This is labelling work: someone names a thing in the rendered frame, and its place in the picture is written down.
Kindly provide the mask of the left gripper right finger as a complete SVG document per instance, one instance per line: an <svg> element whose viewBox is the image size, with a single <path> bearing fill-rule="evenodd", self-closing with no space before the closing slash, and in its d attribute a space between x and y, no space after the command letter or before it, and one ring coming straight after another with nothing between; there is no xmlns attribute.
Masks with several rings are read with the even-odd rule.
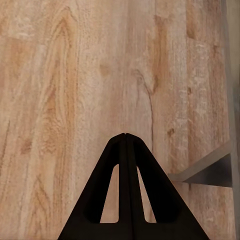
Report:
<svg viewBox="0 0 240 240"><path fill-rule="evenodd" d="M145 142L125 139L133 240L210 240ZM145 220L137 167L156 223Z"/></svg>

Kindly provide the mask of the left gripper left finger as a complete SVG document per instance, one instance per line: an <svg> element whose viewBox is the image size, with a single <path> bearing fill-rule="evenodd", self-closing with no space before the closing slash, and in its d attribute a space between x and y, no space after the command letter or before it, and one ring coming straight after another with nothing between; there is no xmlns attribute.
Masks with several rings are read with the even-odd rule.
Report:
<svg viewBox="0 0 240 240"><path fill-rule="evenodd" d="M117 164L118 222L100 223L113 168ZM108 141L57 240L133 240L125 133Z"/></svg>

